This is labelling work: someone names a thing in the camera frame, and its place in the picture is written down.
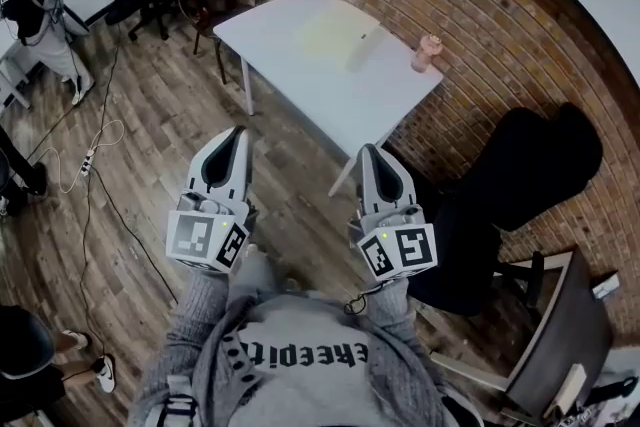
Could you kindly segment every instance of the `sneaker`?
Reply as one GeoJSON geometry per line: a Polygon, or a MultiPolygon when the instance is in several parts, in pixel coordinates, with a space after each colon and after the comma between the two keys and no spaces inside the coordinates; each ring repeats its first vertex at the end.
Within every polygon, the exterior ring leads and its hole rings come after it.
{"type": "Polygon", "coordinates": [[[85,95],[95,85],[96,85],[96,81],[94,80],[88,88],[76,89],[76,94],[73,95],[73,100],[71,101],[71,105],[78,105],[82,101],[82,99],[85,97],[85,95]]]}
{"type": "Polygon", "coordinates": [[[100,387],[105,393],[113,393],[113,390],[116,389],[116,361],[110,354],[105,354],[98,361],[102,363],[102,369],[98,372],[100,387]]]}
{"type": "Polygon", "coordinates": [[[91,337],[84,333],[76,333],[75,331],[69,331],[67,329],[66,331],[63,331],[62,334],[75,338],[76,344],[72,347],[73,350],[79,351],[80,349],[84,349],[91,345],[91,337]]]}
{"type": "Polygon", "coordinates": [[[36,175],[36,183],[39,183],[37,187],[23,187],[22,190],[28,192],[33,196],[44,196],[47,192],[47,168],[42,162],[36,162],[33,165],[33,171],[36,175]]]}

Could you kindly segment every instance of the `pink object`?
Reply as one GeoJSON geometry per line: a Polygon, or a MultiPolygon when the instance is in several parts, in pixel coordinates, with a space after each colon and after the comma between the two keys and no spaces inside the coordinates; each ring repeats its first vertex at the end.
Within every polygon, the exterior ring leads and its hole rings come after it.
{"type": "Polygon", "coordinates": [[[416,50],[411,67],[418,73],[424,73],[431,64],[433,57],[442,52],[442,40],[435,34],[422,36],[420,46],[416,50]]]}

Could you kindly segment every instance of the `yellow paper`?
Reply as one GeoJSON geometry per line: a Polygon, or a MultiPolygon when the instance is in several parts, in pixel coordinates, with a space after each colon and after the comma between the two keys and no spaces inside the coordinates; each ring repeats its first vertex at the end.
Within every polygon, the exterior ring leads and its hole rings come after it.
{"type": "Polygon", "coordinates": [[[300,27],[296,46],[308,57],[343,69],[378,25],[378,20],[351,4],[333,0],[300,27]]]}

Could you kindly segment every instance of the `white sneaker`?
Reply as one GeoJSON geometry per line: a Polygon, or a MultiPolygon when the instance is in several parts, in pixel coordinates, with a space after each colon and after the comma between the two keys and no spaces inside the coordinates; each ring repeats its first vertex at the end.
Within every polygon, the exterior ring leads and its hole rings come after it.
{"type": "Polygon", "coordinates": [[[82,99],[85,97],[85,95],[89,92],[89,90],[96,85],[96,81],[94,80],[91,85],[86,88],[86,89],[81,89],[80,91],[78,91],[76,89],[76,94],[73,95],[73,100],[71,101],[71,105],[78,105],[82,99]]]}
{"type": "Polygon", "coordinates": [[[76,344],[73,346],[73,350],[79,351],[80,349],[84,349],[88,347],[91,343],[91,338],[89,338],[84,333],[76,333],[75,331],[66,331],[62,332],[63,335],[70,336],[71,338],[75,338],[76,344]]]}
{"type": "Polygon", "coordinates": [[[98,373],[100,387],[105,393],[113,393],[113,390],[116,389],[116,362],[109,354],[105,354],[102,361],[104,362],[104,367],[102,367],[102,370],[98,373]]]}

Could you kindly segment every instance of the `brick wall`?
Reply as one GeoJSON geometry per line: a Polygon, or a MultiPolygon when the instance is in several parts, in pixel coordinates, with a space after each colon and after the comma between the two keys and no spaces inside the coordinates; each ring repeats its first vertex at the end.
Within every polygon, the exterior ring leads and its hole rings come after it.
{"type": "Polygon", "coordinates": [[[615,49],[575,0],[346,0],[408,45],[442,37],[443,83],[411,113],[393,144],[434,179],[462,175],[511,108],[550,116],[571,101],[597,127],[604,163],[589,188],[506,234],[501,258],[579,244],[594,274],[621,272],[608,300],[618,340],[640,333],[637,85],[615,49]]]}

